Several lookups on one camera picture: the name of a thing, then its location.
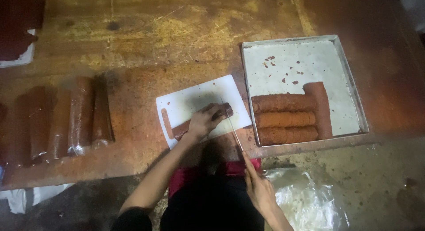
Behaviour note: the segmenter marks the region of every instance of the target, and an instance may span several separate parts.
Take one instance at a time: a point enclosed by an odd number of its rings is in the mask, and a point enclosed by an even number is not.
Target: floor
[[[350,230],[425,229],[425,138],[266,158],[263,168],[306,170],[342,195]],[[8,211],[0,200],[0,227],[12,230],[109,230],[125,198],[142,176],[81,182],[31,207]],[[152,213],[154,227],[167,205]]]

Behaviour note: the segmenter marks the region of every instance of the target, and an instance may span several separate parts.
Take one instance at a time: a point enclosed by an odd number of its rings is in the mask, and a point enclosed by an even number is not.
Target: knife
[[[221,99],[221,103],[222,103],[222,104],[224,104],[223,98],[221,98],[221,96],[220,96],[220,99]],[[235,128],[233,127],[233,124],[232,124],[232,120],[230,119],[230,117],[229,117],[229,113],[227,113],[227,110],[226,110],[226,114],[227,114],[227,118],[229,119],[230,125],[232,126],[233,133],[235,134],[236,139],[238,140],[239,147],[241,148],[241,152],[242,152],[242,151],[243,151],[243,149],[242,149],[241,142],[239,141],[238,135],[236,134]]]

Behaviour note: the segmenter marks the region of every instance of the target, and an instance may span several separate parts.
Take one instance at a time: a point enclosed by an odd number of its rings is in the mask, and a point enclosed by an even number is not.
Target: stained table surface
[[[167,152],[155,98],[231,74],[248,108],[240,43],[337,34],[370,134],[258,148],[252,157],[381,142],[425,133],[425,52],[398,0],[46,0],[34,61],[0,69],[0,101],[35,85],[106,72],[116,142],[86,156],[8,171],[2,189],[146,172]],[[13,139],[10,116],[2,143]],[[206,155],[200,157],[199,150]],[[185,160],[237,160],[232,133]]]

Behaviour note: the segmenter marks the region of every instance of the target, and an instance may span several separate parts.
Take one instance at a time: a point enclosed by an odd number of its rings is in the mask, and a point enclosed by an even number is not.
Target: metal tray
[[[337,35],[249,42],[241,49],[252,125],[260,146],[251,97],[304,94],[303,85],[308,82],[322,81],[325,85],[334,138],[369,132]]]

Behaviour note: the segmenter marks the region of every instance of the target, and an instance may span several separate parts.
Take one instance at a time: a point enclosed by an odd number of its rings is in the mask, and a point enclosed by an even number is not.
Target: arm
[[[224,119],[218,117],[212,121],[213,115],[219,110],[217,104],[211,103],[196,112],[190,121],[189,131],[177,145],[163,157],[147,173],[133,193],[127,198],[120,209],[120,213],[130,207],[141,207],[152,210],[167,190],[171,175],[178,168],[182,158],[207,136]]]
[[[260,212],[273,231],[294,231],[283,211],[276,203],[273,185],[263,176],[258,175],[246,152],[242,152],[247,168],[245,182],[247,193],[254,207]]]

